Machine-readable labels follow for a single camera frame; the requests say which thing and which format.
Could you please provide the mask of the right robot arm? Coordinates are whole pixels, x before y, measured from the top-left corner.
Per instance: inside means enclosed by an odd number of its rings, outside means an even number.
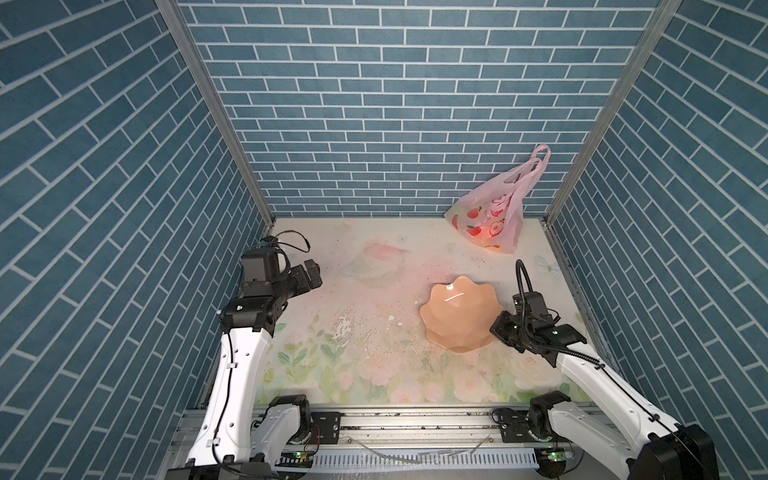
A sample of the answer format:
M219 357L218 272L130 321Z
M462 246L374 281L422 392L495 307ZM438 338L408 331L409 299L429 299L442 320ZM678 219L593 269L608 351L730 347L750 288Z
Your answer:
M514 295L490 331L520 353L541 356L576 383L611 421L593 419L552 391L529 403L527 423L539 441L569 440L620 479L716 479L715 445L643 397L601 359L572 325L556 322L538 292Z

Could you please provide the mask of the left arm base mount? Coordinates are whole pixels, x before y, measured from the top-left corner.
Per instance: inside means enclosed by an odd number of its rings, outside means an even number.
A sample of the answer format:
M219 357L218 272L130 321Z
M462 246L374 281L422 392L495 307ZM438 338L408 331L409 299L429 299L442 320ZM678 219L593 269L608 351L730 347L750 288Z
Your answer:
M338 411L313 412L307 430L297 433L289 445L336 445L339 443L342 414Z

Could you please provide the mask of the peach scalloped bowl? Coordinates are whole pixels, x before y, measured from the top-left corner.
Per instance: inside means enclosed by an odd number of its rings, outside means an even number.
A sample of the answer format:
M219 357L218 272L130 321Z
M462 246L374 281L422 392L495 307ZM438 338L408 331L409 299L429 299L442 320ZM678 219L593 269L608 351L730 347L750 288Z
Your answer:
M491 284L460 276L449 284L435 284L419 314L432 343L464 354L496 340L490 329L502 311Z

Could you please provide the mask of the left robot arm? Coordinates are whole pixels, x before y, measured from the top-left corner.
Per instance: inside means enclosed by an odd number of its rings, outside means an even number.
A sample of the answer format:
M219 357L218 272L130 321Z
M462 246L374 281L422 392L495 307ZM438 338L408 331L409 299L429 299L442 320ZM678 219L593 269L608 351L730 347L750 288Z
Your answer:
M220 357L211 396L184 465L169 479L275 479L276 465L293 440L313 429L303 394L274 398L259 426L252 425L257 372L290 299L322 284L313 260L291 264L286 243L267 236L240 258L238 293L216 314Z

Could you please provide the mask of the pink plastic bag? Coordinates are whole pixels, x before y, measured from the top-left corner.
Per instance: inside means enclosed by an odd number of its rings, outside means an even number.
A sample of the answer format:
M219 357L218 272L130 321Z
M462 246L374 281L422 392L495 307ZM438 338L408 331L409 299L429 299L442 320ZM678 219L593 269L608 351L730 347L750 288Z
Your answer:
M537 145L530 157L459 198L444 218L472 244L514 254L523 227L523 201L543 176L551 148Z

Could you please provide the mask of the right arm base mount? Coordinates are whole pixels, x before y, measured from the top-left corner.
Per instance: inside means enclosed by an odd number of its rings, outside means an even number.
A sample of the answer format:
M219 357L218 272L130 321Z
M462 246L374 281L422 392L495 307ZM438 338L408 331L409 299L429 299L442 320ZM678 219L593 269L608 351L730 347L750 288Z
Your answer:
M497 425L503 443L538 442L530 432L526 411L499 407L491 411L490 417Z

